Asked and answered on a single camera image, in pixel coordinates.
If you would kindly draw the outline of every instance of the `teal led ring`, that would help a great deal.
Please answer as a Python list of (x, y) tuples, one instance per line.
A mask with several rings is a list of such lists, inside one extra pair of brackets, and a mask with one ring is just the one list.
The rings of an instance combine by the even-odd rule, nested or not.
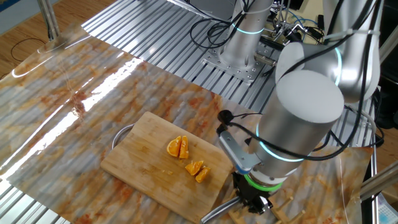
[(243, 176), (252, 187), (254, 187), (257, 190), (266, 191), (266, 192), (278, 190), (282, 186), (282, 183), (283, 183), (283, 182), (279, 183), (278, 185), (275, 185), (273, 187), (265, 187), (265, 186), (257, 184), (255, 181), (252, 180), (252, 178), (250, 178), (249, 175), (245, 174)]

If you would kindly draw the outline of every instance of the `wire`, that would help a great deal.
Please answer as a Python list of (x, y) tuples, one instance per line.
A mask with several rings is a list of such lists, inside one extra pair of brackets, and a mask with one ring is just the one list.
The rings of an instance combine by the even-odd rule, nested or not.
[(294, 23), (296, 23), (297, 21), (311, 21), (313, 22), (315, 25), (318, 25), (317, 22), (313, 21), (312, 19), (297, 19), (296, 21), (294, 21)]
[(329, 29), (328, 29), (327, 35), (331, 34), (333, 32), (333, 29), (335, 28), (337, 16), (338, 16), (338, 13), (340, 12), (341, 5), (343, 4), (343, 2), (344, 2), (344, 0), (339, 0), (337, 5), (336, 5), (336, 9), (333, 12), (333, 15), (332, 15), (331, 20), (330, 20), (330, 25), (329, 25)]
[(369, 144), (369, 145), (367, 145), (367, 146), (365, 146), (365, 147), (373, 147), (373, 146), (377, 146), (380, 142), (383, 142), (384, 141), (384, 137), (386, 137), (386, 135), (384, 134), (384, 131), (378, 126), (378, 125), (376, 125), (377, 126), (377, 128), (378, 128), (378, 130), (380, 131), (380, 133), (381, 133), (381, 137), (380, 137), (380, 139), (379, 140), (377, 140), (376, 142), (374, 142), (374, 143), (371, 143), (371, 144)]
[[(354, 112), (357, 112), (357, 111), (358, 111), (358, 108), (357, 108), (355, 105), (349, 105), (349, 106), (347, 106), (347, 107), (352, 108)], [(375, 133), (376, 133), (376, 129), (377, 129), (376, 123), (374, 122), (373, 118), (372, 118), (367, 112), (365, 112), (365, 111), (363, 111), (363, 110), (362, 110), (362, 115), (363, 115), (366, 119), (368, 119), (369, 123), (371, 124), (371, 126), (372, 126), (372, 136), (374, 136)]]
[(300, 21), (300, 18), (298, 17), (298, 16), (296, 16), (296, 14), (294, 14), (293, 12), (291, 12), (290, 10), (288, 10), (288, 12), (289, 13), (291, 13), (297, 20), (298, 20), (298, 22), (300, 23), (300, 25), (302, 26), (302, 27), (304, 27), (304, 25), (301, 23), (301, 21)]
[(16, 58), (14, 57), (14, 54), (12, 53), (12, 51), (13, 51), (14, 48), (17, 47), (19, 44), (21, 44), (21, 43), (23, 43), (23, 42), (25, 42), (25, 41), (27, 41), (27, 40), (39, 40), (39, 41), (41, 41), (43, 44), (45, 44), (45, 42), (44, 42), (43, 40), (40, 40), (40, 39), (38, 39), (38, 38), (28, 38), (28, 39), (21, 40), (20, 42), (16, 43), (16, 44), (12, 47), (12, 49), (11, 49), (11, 57), (12, 57), (14, 60), (17, 60), (18, 62), (23, 62), (23, 60), (16, 59)]
[[(250, 3), (250, 5), (248, 6), (246, 4), (246, 2), (243, 0), (242, 4), (244, 4), (243, 8), (245, 11), (250, 10), (250, 7), (252, 6), (252, 4), (255, 2), (256, 0), (253, 0), (252, 3)], [(235, 32), (237, 31), (239, 25), (242, 23), (243, 19), (245, 18), (246, 15), (242, 14), (243, 11), (241, 11), (239, 14), (237, 14), (231, 21), (223, 21), (221, 19), (217, 19), (214, 18), (212, 16), (209, 16), (207, 14), (207, 16), (209, 16), (210, 18), (207, 19), (202, 19), (199, 20), (198, 22), (194, 23), (191, 28), (190, 28), (190, 38), (192, 40), (192, 42), (199, 46), (202, 47), (204, 49), (215, 49), (218, 47), (221, 47), (222, 45), (224, 45), (225, 43), (227, 43), (227, 41), (229, 41), (230, 38), (232, 38), (232, 36), (235, 34)], [(217, 21), (217, 23), (213, 24), (209, 30), (207, 31), (207, 39), (210, 43), (210, 46), (204, 46), (202, 44), (199, 44), (192, 36), (192, 32), (193, 30), (196, 28), (197, 25), (201, 24), (202, 22), (206, 22), (206, 21)], [(224, 31), (226, 31), (227, 29), (229, 29), (231, 27), (231, 25), (234, 25), (233, 30), (231, 31), (230, 35), (224, 39), (222, 42), (215, 42), (212, 40), (212, 38), (218, 38)]]
[[(357, 20), (355, 21), (354, 25), (352, 26), (352, 29), (359, 29), (361, 27), (361, 24), (363, 23), (362, 19), (366, 19), (366, 14), (368, 13), (368, 10), (370, 9), (370, 4), (372, 3), (372, 0), (367, 0), (365, 3), (365, 6), (363, 7), (360, 15), (358, 16)], [(307, 58), (304, 58), (300, 61), (298, 61), (297, 63), (295, 63), (293, 66), (291, 66), (282, 76), (281, 78), (292, 72), (293, 70), (295, 70), (297, 67), (299, 67), (300, 65), (304, 64), (305, 62), (312, 60), (314, 58), (317, 58), (319, 56), (322, 56), (326, 53), (328, 53), (331, 50), (334, 50), (336, 47), (339, 47), (341, 44), (343, 44), (344, 42), (346, 42), (346, 40), (348, 40), (353, 34), (347, 35), (344, 38), (342, 38), (341, 40), (339, 40), (337, 43), (331, 45), (330, 47), (326, 48), (325, 50), (322, 50), (320, 52), (317, 52), (313, 55), (308, 56)]]
[[(371, 0), (368, 0), (365, 3), (365, 6), (363, 7), (363, 10), (361, 11), (359, 17), (355, 21), (353, 27), (360, 26), (363, 23), (362, 20), (366, 18), (366, 14), (367, 14), (368, 10), (371, 8), (371, 3), (372, 3)], [(380, 8), (380, 5), (381, 5), (380, 3), (381, 2), (380, 2), (380, 0), (377, 0), (376, 3), (378, 5), (378, 7), (377, 7), (377, 11), (378, 11), (379, 8)], [(374, 29), (374, 26), (376, 25), (376, 20), (377, 20), (377, 13), (374, 13), (373, 17), (372, 17), (372, 20), (371, 20), (371, 24), (370, 24), (371, 29)], [(347, 36), (347, 37), (343, 38), (343, 40), (339, 41), (337, 44), (332, 45), (328, 49), (330, 49), (330, 50), (334, 49), (337, 45), (341, 45), (343, 42), (345, 42), (349, 37), (351, 37), (351, 36)], [(283, 152), (283, 153), (285, 153), (287, 155), (294, 156), (294, 157), (297, 157), (297, 158), (300, 158), (300, 159), (306, 159), (306, 160), (311, 160), (311, 161), (324, 161), (324, 160), (331, 159), (331, 158), (334, 158), (334, 157), (338, 156), (351, 143), (351, 141), (353, 140), (353, 138), (354, 138), (354, 136), (356, 134), (356, 131), (358, 130), (358, 127), (359, 127), (359, 122), (360, 122), (361, 114), (362, 114), (362, 107), (363, 107), (363, 103), (364, 103), (365, 89), (366, 89), (366, 76), (367, 76), (367, 72), (368, 72), (369, 49), (370, 49), (370, 46), (371, 46), (371, 41), (372, 41), (372, 36), (368, 36), (367, 39), (366, 39), (365, 46), (364, 46), (364, 49), (365, 49), (364, 55), (362, 56), (362, 65), (363, 66), (360, 68), (361, 69), (360, 73), (363, 74), (363, 76), (362, 76), (362, 85), (361, 85), (361, 93), (360, 93), (360, 97), (359, 97), (359, 105), (358, 105), (359, 109), (358, 109), (358, 114), (357, 114), (355, 122), (354, 122), (354, 127), (353, 127), (353, 130), (352, 130), (351, 134), (348, 136), (347, 141), (337, 151), (335, 151), (335, 152), (333, 152), (333, 153), (331, 153), (329, 155), (319, 156), (319, 157), (301, 155), (301, 154), (297, 154), (295, 152), (290, 152), (290, 151), (288, 151), (286, 149), (283, 149), (283, 148), (281, 148), (279, 146), (276, 146), (276, 145), (266, 141), (263, 138), (260, 138), (259, 136), (257, 136), (256, 134), (254, 134), (253, 132), (251, 132), (250, 130), (248, 130), (247, 128), (245, 128), (244, 126), (242, 126), (240, 124), (237, 124), (237, 123), (234, 123), (234, 122), (230, 122), (229, 125), (230, 126), (235, 126), (235, 127), (238, 127), (240, 129), (242, 129), (245, 133), (250, 135), (255, 140), (263, 142), (265, 145), (272, 147), (276, 151), (280, 151), (280, 152)], [(321, 56), (321, 55), (323, 55), (325, 53), (326, 52), (319, 52), (317, 54), (311, 55), (308, 58), (305, 58), (305, 59), (297, 62), (293, 67), (288, 69), (288, 71), (286, 71), (284, 73), (284, 75), (286, 75), (287, 73), (289, 73), (292, 70), (296, 69), (302, 63), (304, 63), (304, 62), (306, 62), (308, 60), (311, 60), (311, 59), (313, 59), (315, 57)]]
[(312, 34), (310, 34), (310, 33), (307, 33), (307, 35), (309, 35), (312, 39), (314, 39), (316, 42), (317, 42), (317, 44), (322, 44), (317, 38), (315, 38)]
[(323, 149), (324, 147), (326, 147), (326, 146), (328, 145), (329, 140), (330, 140), (330, 132), (331, 132), (331, 131), (328, 131), (328, 134), (326, 134), (325, 142), (324, 142), (320, 147), (315, 148), (315, 149), (313, 150), (313, 152), (317, 152), (317, 151)]
[(239, 114), (239, 115), (235, 115), (234, 118), (238, 118), (238, 117), (242, 117), (241, 119), (249, 116), (249, 115), (255, 115), (255, 114), (262, 114), (262, 113), (244, 113), (244, 114)]
[(333, 139), (337, 142), (337, 144), (339, 144), (340, 146), (344, 146), (344, 143), (342, 143), (340, 141), (340, 139), (338, 139), (338, 137), (336, 136), (336, 134), (333, 131), (329, 131), (329, 133), (331, 134), (331, 136), (333, 137)]

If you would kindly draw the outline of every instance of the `robotic arm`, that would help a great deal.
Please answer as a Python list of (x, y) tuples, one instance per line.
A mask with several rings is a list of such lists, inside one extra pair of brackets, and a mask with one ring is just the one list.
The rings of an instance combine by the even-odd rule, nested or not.
[[(264, 8), (268, 5), (264, 2), (253, 6)], [(221, 126), (217, 131), (221, 147), (237, 170), (233, 173), (237, 197), (228, 202), (228, 206), (213, 210), (202, 219), (202, 223), (237, 203), (248, 206), (250, 212), (261, 214), (272, 206), (267, 198), (304, 159), (329, 158), (317, 159), (307, 155), (341, 116), (345, 103), (359, 101), (360, 114), (363, 100), (369, 98), (377, 87), (382, 4), (380, 0), (323, 1), (326, 29), (333, 27), (328, 35), (330, 43), (306, 45), (295, 42), (283, 49), (276, 66), (276, 84), (252, 135), (249, 153), (244, 152), (228, 132), (228, 126), (239, 127), (232, 122), (233, 115), (229, 111), (220, 112)], [(246, 17), (245, 23), (255, 23), (256, 19), (256, 16)], [(253, 35), (246, 35), (250, 42), (255, 39)], [(226, 58), (223, 54), (229, 52), (228, 60), (250, 63), (248, 56), (244, 58), (251, 54), (253, 47), (236, 45), (237, 41), (247, 44), (245, 40), (241, 32), (232, 37), (223, 47), (220, 58)], [(238, 57), (234, 57), (233, 50), (240, 47), (250, 49), (250, 52), (239, 51)]]

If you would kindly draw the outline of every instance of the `metal pole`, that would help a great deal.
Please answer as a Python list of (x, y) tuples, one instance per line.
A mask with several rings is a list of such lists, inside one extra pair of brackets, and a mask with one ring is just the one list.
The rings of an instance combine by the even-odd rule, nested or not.
[(383, 43), (380, 48), (380, 63), (387, 58), (387, 56), (394, 50), (398, 44), (398, 26), (392, 31), (391, 35)]
[(53, 40), (60, 35), (60, 28), (58, 27), (57, 19), (55, 18), (51, 2), (49, 0), (37, 0), (37, 3), (40, 6), (44, 22), (49, 31), (49, 40)]
[(372, 195), (377, 194), (396, 182), (398, 182), (398, 161), (362, 183), (361, 200), (363, 201), (372, 197)]

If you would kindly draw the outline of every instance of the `black cable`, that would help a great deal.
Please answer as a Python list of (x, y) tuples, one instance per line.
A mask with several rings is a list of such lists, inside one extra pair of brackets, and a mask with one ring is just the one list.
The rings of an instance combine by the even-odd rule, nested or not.
[(316, 37), (314, 37), (313, 35), (311, 35), (311, 34), (309, 34), (309, 33), (306, 33), (308, 36), (310, 36), (312, 39), (314, 39), (316, 42), (317, 42), (317, 44), (322, 44)]
[(385, 137), (384, 131), (383, 131), (378, 125), (376, 125), (376, 127), (378, 128), (378, 130), (379, 130), (380, 133), (381, 133), (380, 139), (379, 139), (378, 141), (372, 143), (372, 144), (369, 144), (369, 145), (365, 146), (365, 147), (373, 147), (373, 146), (378, 145), (380, 142), (383, 142), (383, 141), (384, 141), (384, 137)]
[(40, 40), (40, 39), (38, 39), (38, 38), (28, 38), (28, 39), (21, 40), (20, 42), (16, 43), (16, 44), (12, 47), (12, 49), (11, 49), (11, 57), (12, 57), (14, 60), (17, 60), (18, 62), (23, 62), (23, 60), (16, 59), (16, 58), (14, 57), (14, 55), (12, 54), (12, 51), (14, 50), (15, 47), (18, 46), (18, 44), (20, 44), (20, 43), (22, 43), (22, 42), (25, 42), (25, 41), (27, 41), (27, 40), (39, 40), (39, 41), (41, 41), (43, 44), (45, 44), (45, 42), (44, 42), (43, 40)]
[(329, 131), (329, 133), (331, 134), (331, 136), (333, 137), (333, 139), (336, 140), (336, 142), (337, 142), (340, 146), (343, 146), (343, 145), (344, 145), (344, 143), (342, 143), (342, 142), (340, 141), (340, 139), (338, 139), (338, 137), (336, 136), (336, 134), (335, 134), (333, 131)]
[(329, 140), (330, 140), (330, 132), (331, 132), (331, 131), (328, 131), (328, 134), (326, 134), (325, 142), (324, 142), (320, 147), (315, 148), (315, 149), (313, 150), (313, 152), (317, 152), (317, 151), (323, 149), (324, 147), (326, 147), (326, 146), (328, 145)]
[(244, 114), (239, 114), (239, 115), (234, 115), (234, 118), (242, 117), (241, 119), (249, 116), (249, 115), (255, 115), (255, 114), (262, 114), (262, 113), (244, 113)]
[(344, 2), (344, 0), (339, 0), (336, 5), (335, 11), (333, 12), (333, 15), (330, 20), (329, 29), (327, 32), (328, 35), (330, 35), (333, 32), (333, 29), (335, 28), (337, 16), (338, 16), (338, 13), (340, 12), (341, 5), (343, 4), (343, 2)]
[[(215, 49), (215, 48), (221, 47), (222, 45), (227, 43), (227, 41), (229, 41), (229, 39), (232, 38), (232, 36), (236, 33), (239, 25), (242, 23), (243, 19), (246, 17), (246, 15), (242, 14), (242, 12), (243, 11), (248, 12), (250, 10), (250, 7), (253, 5), (254, 1), (252, 3), (250, 3), (250, 5), (248, 5), (246, 3), (246, 1), (243, 1), (243, 4), (244, 4), (243, 10), (239, 14), (237, 14), (230, 22), (229, 21), (223, 21), (221, 19), (217, 19), (217, 18), (214, 18), (212, 16), (209, 16), (209, 15), (205, 14), (204, 12), (202, 12), (201, 10), (199, 10), (197, 7), (195, 7), (192, 4), (190, 4), (196, 10), (198, 10), (198, 11), (204, 13), (204, 15), (210, 17), (210, 18), (207, 18), (207, 19), (199, 20), (198, 22), (194, 23), (191, 26), (189, 33), (190, 33), (190, 37), (191, 37), (192, 42), (195, 45), (197, 45), (199, 47), (202, 47), (204, 49)], [(207, 31), (207, 39), (208, 39), (209, 43), (211, 44), (210, 46), (204, 46), (204, 45), (199, 44), (192, 36), (192, 32), (193, 32), (194, 28), (196, 28), (196, 26), (198, 26), (200, 23), (206, 22), (206, 21), (217, 21), (217, 23), (213, 24), (209, 28), (209, 30)], [(233, 30), (231, 31), (231, 33), (229, 34), (229, 36), (226, 39), (224, 39), (222, 42), (218, 42), (218, 43), (215, 42), (216, 40), (215, 41), (212, 40), (212, 38), (218, 37), (223, 32), (225, 32), (227, 29), (229, 29), (231, 27), (231, 25), (233, 25), (233, 24), (234, 24), (234, 28), (233, 28)]]
[[(371, 8), (371, 4), (372, 4), (373, 0), (367, 0), (365, 3), (365, 6), (363, 7), (360, 15), (358, 16), (357, 20), (355, 21), (354, 25), (352, 26), (353, 30), (358, 30), (361, 27), (361, 24), (363, 23), (362, 19), (366, 18), (366, 15), (368, 14), (369, 9)], [(330, 47), (326, 48), (325, 50), (322, 50), (320, 52), (317, 52), (307, 58), (301, 59), (300, 61), (298, 61), (297, 63), (295, 63), (293, 66), (291, 66), (282, 76), (281, 78), (294, 71), (296, 68), (298, 68), (300, 65), (304, 64), (305, 62), (312, 60), (314, 58), (317, 58), (319, 56), (322, 56), (326, 53), (328, 53), (331, 50), (334, 50), (336, 47), (339, 47), (341, 44), (343, 44), (344, 42), (346, 42), (346, 40), (348, 40), (353, 34), (350, 35), (346, 35), (344, 38), (342, 38), (341, 40), (339, 40), (337, 43), (331, 45)]]
[[(377, 1), (377, 5), (378, 5), (377, 6), (377, 11), (379, 10), (380, 3), (381, 3), (380, 0), (378, 0)], [(356, 26), (359, 26), (360, 24), (362, 24), (361, 17), (365, 17), (366, 16), (366, 13), (367, 13), (366, 8), (368, 7), (368, 10), (369, 10), (370, 4), (371, 4), (371, 0), (368, 0), (365, 3), (365, 6), (364, 6), (360, 16), (358, 17), (358, 19), (354, 23), (353, 28), (358, 29), (358, 28), (356, 28)], [(377, 20), (377, 12), (375, 11), (375, 13), (373, 14), (373, 18), (372, 18), (371, 24), (370, 24), (370, 28), (371, 29), (374, 29), (374, 26), (376, 25), (376, 20)], [(337, 44), (332, 45), (331, 49), (334, 49), (338, 44), (341, 45), (344, 41), (346, 41), (351, 36), (352, 35), (347, 35), (345, 38), (343, 38), (343, 40), (339, 41)], [(367, 39), (366, 39), (365, 46), (364, 46), (364, 49), (365, 49), (364, 55), (362, 56), (362, 64), (363, 64), (363, 66), (360, 69), (360, 73), (363, 74), (363, 77), (362, 77), (361, 93), (360, 93), (359, 105), (358, 105), (359, 109), (358, 109), (358, 114), (357, 114), (355, 122), (354, 122), (354, 128), (353, 128), (350, 136), (348, 137), (347, 141), (337, 151), (335, 151), (335, 152), (333, 152), (333, 153), (331, 153), (329, 155), (326, 155), (326, 156), (319, 156), (319, 157), (305, 156), (305, 155), (297, 154), (295, 152), (290, 152), (290, 151), (288, 151), (286, 149), (283, 149), (283, 148), (281, 148), (279, 146), (276, 146), (276, 145), (266, 141), (265, 139), (258, 137), (256, 134), (252, 133), (251, 131), (249, 131), (247, 128), (245, 128), (244, 126), (242, 126), (240, 124), (237, 124), (237, 123), (234, 123), (234, 122), (230, 122), (229, 125), (230, 126), (235, 126), (235, 127), (238, 127), (240, 129), (242, 129), (245, 133), (250, 135), (252, 138), (256, 139), (257, 141), (263, 142), (267, 146), (270, 146), (270, 147), (272, 147), (273, 149), (275, 149), (277, 151), (283, 152), (285, 154), (288, 154), (290, 156), (294, 156), (294, 157), (297, 157), (297, 158), (300, 158), (300, 159), (306, 159), (306, 160), (311, 160), (311, 161), (324, 161), (324, 160), (331, 159), (331, 158), (334, 158), (334, 157), (338, 156), (340, 153), (342, 153), (348, 147), (350, 142), (353, 140), (353, 138), (354, 138), (354, 136), (356, 134), (356, 131), (357, 131), (358, 127), (359, 127), (359, 122), (360, 122), (361, 113), (362, 113), (362, 107), (363, 107), (363, 103), (364, 103), (364, 95), (365, 95), (365, 88), (366, 88), (366, 75), (367, 75), (367, 72), (368, 72), (369, 49), (370, 49), (370, 46), (371, 46), (371, 41), (372, 41), (372, 36), (368, 35)], [(309, 56), (310, 59), (305, 58), (305, 59), (297, 62), (293, 66), (295, 68), (293, 68), (293, 67), (291, 67), (291, 68), (293, 68), (292, 70), (294, 70), (299, 65), (301, 65), (302, 63), (317, 57), (316, 55), (321, 56), (323, 54), (325, 54), (325, 53), (319, 52), (317, 54)]]

